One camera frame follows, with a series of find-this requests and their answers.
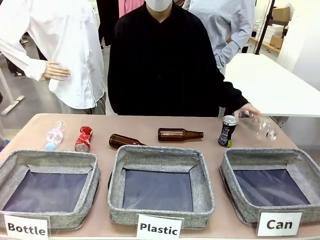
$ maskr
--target sign reading bottle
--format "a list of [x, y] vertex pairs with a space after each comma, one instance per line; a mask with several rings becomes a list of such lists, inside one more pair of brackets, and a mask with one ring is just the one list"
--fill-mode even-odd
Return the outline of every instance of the sign reading bottle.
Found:
[[262, 212], [258, 237], [295, 236], [298, 233], [302, 212]]
[[48, 222], [42, 219], [4, 215], [6, 234], [13, 239], [47, 240]]
[[139, 240], [177, 240], [182, 220], [139, 214], [136, 238]]

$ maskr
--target brown glass bottle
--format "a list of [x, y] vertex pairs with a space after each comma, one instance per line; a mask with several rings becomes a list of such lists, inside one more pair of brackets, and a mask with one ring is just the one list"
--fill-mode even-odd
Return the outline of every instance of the brown glass bottle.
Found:
[[121, 136], [119, 134], [112, 134], [109, 139], [109, 145], [115, 149], [120, 148], [123, 145], [142, 145], [145, 144], [139, 142], [137, 139], [130, 138], [127, 136]]
[[183, 142], [189, 139], [202, 139], [203, 132], [187, 131], [183, 128], [159, 128], [159, 142]]

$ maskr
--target white dress shirt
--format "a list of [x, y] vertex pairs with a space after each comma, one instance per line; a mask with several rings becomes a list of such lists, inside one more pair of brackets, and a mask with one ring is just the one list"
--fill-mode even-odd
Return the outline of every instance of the white dress shirt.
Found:
[[255, 0], [186, 0], [183, 8], [202, 21], [216, 65], [222, 71], [251, 36]]
[[90, 109], [104, 95], [104, 61], [94, 10], [87, 0], [3, 0], [0, 51], [29, 78], [40, 80], [46, 62], [27, 56], [19, 40], [28, 32], [49, 61], [69, 69], [49, 89], [74, 109]]

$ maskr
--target black can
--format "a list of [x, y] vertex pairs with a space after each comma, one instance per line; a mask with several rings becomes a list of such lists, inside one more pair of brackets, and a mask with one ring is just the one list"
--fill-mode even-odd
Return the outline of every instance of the black can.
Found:
[[226, 115], [223, 117], [222, 121], [222, 131], [218, 139], [218, 143], [225, 148], [230, 148], [232, 146], [231, 136], [234, 133], [238, 124], [238, 120], [235, 116]]

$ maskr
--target mannequin hand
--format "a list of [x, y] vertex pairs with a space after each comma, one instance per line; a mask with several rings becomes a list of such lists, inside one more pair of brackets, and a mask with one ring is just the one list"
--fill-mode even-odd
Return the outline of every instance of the mannequin hand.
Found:
[[56, 61], [46, 61], [45, 71], [42, 75], [46, 80], [55, 79], [58, 81], [63, 81], [61, 77], [66, 78], [70, 75], [70, 72], [67, 68], [56, 65], [60, 65], [60, 63]]
[[239, 113], [248, 111], [250, 114], [257, 115], [257, 116], [263, 116], [263, 114], [256, 109], [251, 103], [247, 103], [243, 105], [240, 109], [234, 112], [234, 116], [236, 118], [239, 118]]

